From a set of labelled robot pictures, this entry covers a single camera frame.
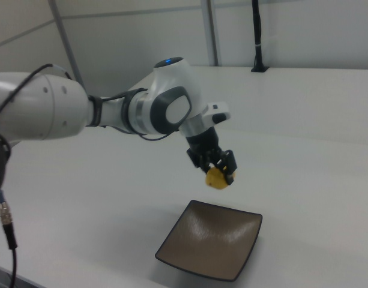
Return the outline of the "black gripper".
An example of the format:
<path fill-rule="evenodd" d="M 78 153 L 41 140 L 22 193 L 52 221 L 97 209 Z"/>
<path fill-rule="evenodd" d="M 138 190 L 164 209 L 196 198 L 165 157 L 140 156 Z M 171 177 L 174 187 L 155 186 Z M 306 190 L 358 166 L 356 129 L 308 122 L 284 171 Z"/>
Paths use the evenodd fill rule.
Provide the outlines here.
<path fill-rule="evenodd" d="M 234 173 L 237 170 L 237 162 L 232 150 L 222 151 L 219 146 L 219 137 L 216 129 L 211 127 L 196 136 L 186 137 L 190 146 L 187 155 L 196 168 L 207 173 L 210 168 L 216 167 L 228 185 L 234 182 Z M 216 164 L 214 164 L 215 152 L 217 152 Z"/>

